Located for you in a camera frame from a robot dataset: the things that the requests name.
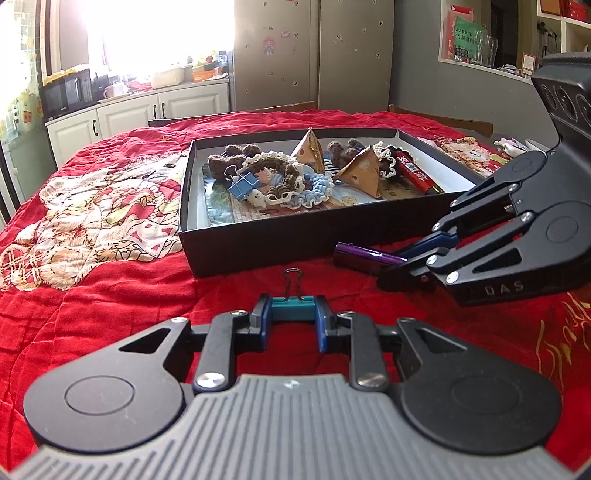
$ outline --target teal binder clip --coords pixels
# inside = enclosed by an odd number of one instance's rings
[[[290,274],[297,273],[295,278],[295,297],[290,297]],[[304,273],[299,268],[288,268],[283,271],[285,276],[285,296],[273,297],[271,314],[273,322],[302,322],[313,320],[316,315],[314,297],[302,296],[300,278]]]

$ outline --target blue binder clip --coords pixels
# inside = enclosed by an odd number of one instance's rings
[[[228,170],[230,168],[234,168],[235,176],[238,176],[237,180],[234,180],[233,177],[228,174]],[[224,175],[232,182],[232,185],[228,187],[228,191],[234,195],[234,198],[239,202],[254,189],[261,186],[261,182],[252,174],[251,171],[248,171],[245,175],[242,175],[238,173],[236,165],[230,165],[228,168],[226,168]]]

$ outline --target binder clip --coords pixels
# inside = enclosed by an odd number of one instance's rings
[[[291,278],[290,274],[296,273],[295,277],[295,297],[290,297]],[[304,273],[299,268],[288,268],[283,271],[285,277],[285,296],[273,297],[272,316],[275,322],[302,322],[311,320],[315,317],[314,297],[310,295],[302,296],[300,288],[300,278]]]
[[[232,176],[228,173],[228,170],[234,169],[235,175]],[[232,182],[232,185],[228,187],[228,191],[234,196],[236,200],[241,202],[246,195],[252,192],[254,189],[261,186],[261,182],[256,178],[251,171],[247,171],[246,174],[238,173],[236,165],[230,165],[224,171],[224,175],[228,180]]]

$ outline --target gray wall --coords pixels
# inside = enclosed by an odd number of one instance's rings
[[[390,103],[492,122],[495,133],[556,145],[558,135],[533,85],[437,60],[440,17],[441,0],[396,0]]]
[[[88,36],[82,17],[83,2],[60,0],[60,61],[66,70],[88,63]]]

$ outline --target red blanket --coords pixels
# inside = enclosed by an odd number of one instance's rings
[[[462,136],[433,121],[386,112],[232,113],[189,120],[138,129],[82,149],[19,209],[0,234],[4,467],[14,468],[35,449],[22,399],[49,369],[170,317],[207,323],[220,312],[251,309],[262,292],[282,294],[285,265],[193,278],[176,237],[182,152],[195,138],[308,127]],[[591,424],[591,296],[585,292],[459,308],[443,289],[381,292],[373,278],[337,270],[330,258],[297,266],[305,272],[303,292],[325,294],[335,311],[367,313],[377,323],[416,317],[540,371],[564,400],[548,449],[572,469],[591,455],[591,430],[581,428]],[[344,356],[318,354],[313,329],[306,325],[277,326],[268,352],[239,358],[239,373],[347,370]]]

